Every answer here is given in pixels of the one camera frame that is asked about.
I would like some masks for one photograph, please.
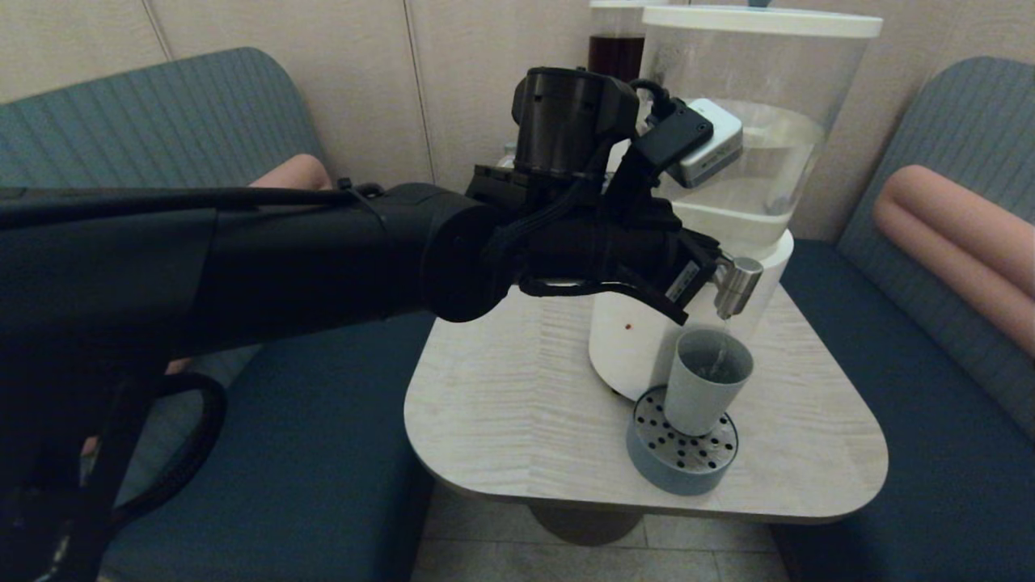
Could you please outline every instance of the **table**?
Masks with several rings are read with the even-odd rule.
[[[625,449],[632,403],[590,363],[592,301],[512,289],[477,321],[435,323],[404,408],[428,471],[467,495],[528,503],[588,544],[644,513],[836,521],[881,490],[881,428],[782,287],[747,342],[756,370],[729,410],[740,450],[721,483],[698,496],[655,488]]]

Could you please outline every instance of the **floor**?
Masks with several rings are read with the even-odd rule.
[[[585,548],[542,529],[528,507],[437,486],[411,582],[786,582],[768,527],[646,516],[614,544]]]

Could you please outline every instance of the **gray cup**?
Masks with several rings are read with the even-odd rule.
[[[685,435],[710,433],[753,370],[751,352],[733,336],[711,327],[684,332],[676,341],[666,418]]]

